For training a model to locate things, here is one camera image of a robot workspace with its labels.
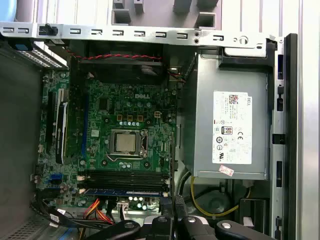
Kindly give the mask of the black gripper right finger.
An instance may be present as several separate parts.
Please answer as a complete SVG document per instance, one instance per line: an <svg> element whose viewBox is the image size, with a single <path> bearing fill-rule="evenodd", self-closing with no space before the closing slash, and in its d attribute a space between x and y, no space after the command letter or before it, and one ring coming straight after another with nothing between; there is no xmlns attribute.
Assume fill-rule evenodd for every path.
<svg viewBox="0 0 320 240"><path fill-rule="evenodd" d="M175 197L179 240L271 240L272 237L231 220L211 227L204 217L189 215L183 196Z"/></svg>

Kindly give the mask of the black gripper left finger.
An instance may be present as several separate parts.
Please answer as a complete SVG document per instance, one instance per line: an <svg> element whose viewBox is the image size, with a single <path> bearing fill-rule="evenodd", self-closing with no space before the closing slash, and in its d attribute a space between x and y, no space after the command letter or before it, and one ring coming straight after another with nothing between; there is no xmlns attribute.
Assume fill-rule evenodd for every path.
<svg viewBox="0 0 320 240"><path fill-rule="evenodd" d="M87 240L171 240L173 238L173 201L160 199L160 215L149 215L143 225L130 219L122 220L104 230L100 230Z"/></svg>

